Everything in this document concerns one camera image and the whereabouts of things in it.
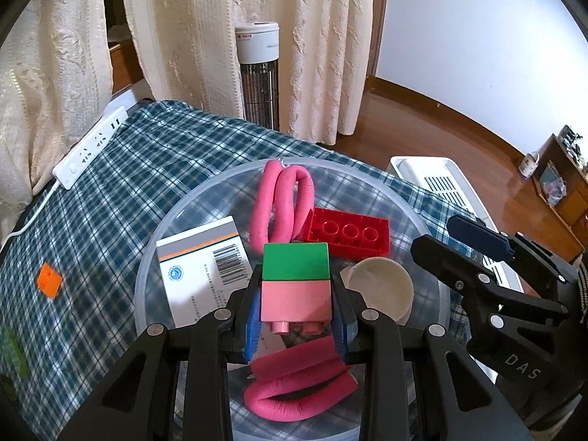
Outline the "white plastic cap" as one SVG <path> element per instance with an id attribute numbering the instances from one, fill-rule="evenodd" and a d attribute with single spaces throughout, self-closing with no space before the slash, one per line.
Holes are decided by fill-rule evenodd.
<path id="1" fill-rule="evenodd" d="M 346 288 L 359 292 L 370 309 L 377 309 L 404 326 L 412 313 L 415 289 L 406 269 L 384 257 L 372 257 L 340 272 Z"/>

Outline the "long pink foam roller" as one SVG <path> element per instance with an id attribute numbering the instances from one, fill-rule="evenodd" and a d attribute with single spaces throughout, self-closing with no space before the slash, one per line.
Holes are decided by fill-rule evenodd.
<path id="1" fill-rule="evenodd" d="M 331 336 L 256 358 L 250 368 L 254 381 L 244 391 L 244 403 L 255 415 L 270 421 L 309 419 L 359 387 Z"/>

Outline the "white medicine box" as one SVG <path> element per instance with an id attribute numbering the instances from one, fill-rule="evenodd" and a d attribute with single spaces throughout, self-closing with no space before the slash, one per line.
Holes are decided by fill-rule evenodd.
<path id="1" fill-rule="evenodd" d="M 252 275 L 231 216 L 157 241 L 157 261 L 176 327 L 224 308 Z"/>

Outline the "red toy brick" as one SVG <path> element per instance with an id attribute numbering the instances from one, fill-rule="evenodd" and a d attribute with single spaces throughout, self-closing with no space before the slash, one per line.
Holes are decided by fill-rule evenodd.
<path id="1" fill-rule="evenodd" d="M 362 261 L 388 257 L 391 229 L 387 218 L 315 207 L 297 239 L 306 243 L 326 243 L 331 258 Z"/>

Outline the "orange toy brick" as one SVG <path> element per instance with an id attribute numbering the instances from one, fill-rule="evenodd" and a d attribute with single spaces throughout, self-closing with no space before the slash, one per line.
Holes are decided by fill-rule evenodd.
<path id="1" fill-rule="evenodd" d="M 42 294 L 55 299 L 63 283 L 63 277 L 48 263 L 44 263 L 37 277 L 37 286 Z"/>

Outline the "green pink brick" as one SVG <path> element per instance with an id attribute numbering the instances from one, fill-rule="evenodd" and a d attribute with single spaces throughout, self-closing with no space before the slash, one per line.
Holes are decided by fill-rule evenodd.
<path id="1" fill-rule="evenodd" d="M 320 334 L 332 320 L 325 243 L 268 243 L 262 259 L 260 320 L 272 333 Z"/>

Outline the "short pink foam roller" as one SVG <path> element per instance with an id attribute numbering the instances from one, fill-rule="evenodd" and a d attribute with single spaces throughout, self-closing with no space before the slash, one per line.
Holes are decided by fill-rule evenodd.
<path id="1" fill-rule="evenodd" d="M 289 243 L 302 232 L 314 207 L 315 186 L 301 165 L 265 164 L 251 215 L 250 246 L 262 254 L 268 243 Z"/>

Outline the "white mug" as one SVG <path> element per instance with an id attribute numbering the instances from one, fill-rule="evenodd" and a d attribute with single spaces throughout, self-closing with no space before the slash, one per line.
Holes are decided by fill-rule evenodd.
<path id="1" fill-rule="evenodd" d="M 540 155 L 537 151 L 528 153 L 526 156 L 524 156 L 518 165 L 518 172 L 520 175 L 525 179 L 530 178 L 532 174 L 535 173 L 535 170 L 539 164 L 539 160 Z"/>

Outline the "wooden shelf cabinet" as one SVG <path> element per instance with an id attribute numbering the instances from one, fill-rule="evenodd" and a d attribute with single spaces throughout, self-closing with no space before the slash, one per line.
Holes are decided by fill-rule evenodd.
<path id="1" fill-rule="evenodd" d="M 548 202 L 544 185 L 562 180 L 565 194 L 554 205 L 548 204 L 548 207 L 583 252 L 587 248 L 587 176 L 577 167 L 556 135 L 549 136 L 538 155 L 538 166 L 532 175 L 536 191 Z"/>

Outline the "white slatted appliance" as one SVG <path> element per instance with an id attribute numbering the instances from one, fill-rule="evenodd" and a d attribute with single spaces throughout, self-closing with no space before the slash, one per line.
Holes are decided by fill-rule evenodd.
<path id="1" fill-rule="evenodd" d="M 392 156 L 387 171 L 420 188 L 418 195 L 405 195 L 404 198 L 421 213 L 424 211 L 420 207 L 427 201 L 433 215 L 424 216 L 424 219 L 431 227 L 435 223 L 441 231 L 444 230 L 448 217 L 458 213 L 459 208 L 469 218 L 494 232 L 498 231 L 476 190 L 452 159 L 441 156 Z"/>

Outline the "blue plaid tablecloth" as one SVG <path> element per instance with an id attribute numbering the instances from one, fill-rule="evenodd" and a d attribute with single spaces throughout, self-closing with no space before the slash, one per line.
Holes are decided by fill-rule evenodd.
<path id="1" fill-rule="evenodd" d="M 22 379 L 2 357 L 1 372 L 15 386 L 21 416 L 38 438 L 58 436 L 136 339 L 137 270 L 171 207 L 233 166 L 290 156 L 354 166 L 402 198 L 420 193 L 417 186 L 316 144 L 180 101 L 156 101 L 122 123 L 71 189 L 44 190 L 29 206 L 29 229 L 1 255 L 1 327 L 15 331 L 30 374 Z M 431 235 L 448 241 L 447 225 L 441 231 L 424 219 L 433 215 L 426 200 L 420 210 Z M 44 263 L 63 277 L 53 300 L 37 286 Z"/>

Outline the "white power strip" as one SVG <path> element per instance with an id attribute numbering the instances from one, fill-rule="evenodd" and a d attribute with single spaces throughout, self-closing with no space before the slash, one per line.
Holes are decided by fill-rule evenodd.
<path id="1" fill-rule="evenodd" d="M 69 190 L 108 145 L 116 130 L 128 118 L 124 107 L 103 115 L 80 141 L 53 168 L 53 177 Z"/>

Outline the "white tower heater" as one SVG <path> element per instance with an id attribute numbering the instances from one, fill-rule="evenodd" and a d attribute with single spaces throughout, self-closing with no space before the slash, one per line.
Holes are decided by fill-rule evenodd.
<path id="1" fill-rule="evenodd" d="M 249 122 L 279 129 L 279 25 L 276 22 L 235 26 L 244 112 Z"/>

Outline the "cream patterned curtain left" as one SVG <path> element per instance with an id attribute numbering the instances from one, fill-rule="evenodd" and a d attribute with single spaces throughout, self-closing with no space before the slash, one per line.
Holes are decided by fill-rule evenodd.
<path id="1" fill-rule="evenodd" d="M 1 235 L 112 98 L 104 0 L 30 0 L 1 47 Z"/>

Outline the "cream curtain right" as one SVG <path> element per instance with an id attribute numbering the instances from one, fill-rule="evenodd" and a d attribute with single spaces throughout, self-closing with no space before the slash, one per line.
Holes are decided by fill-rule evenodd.
<path id="1" fill-rule="evenodd" d="M 245 69 L 278 67 L 279 128 L 330 146 L 356 129 L 373 0 L 123 0 L 159 100 L 246 111 Z"/>

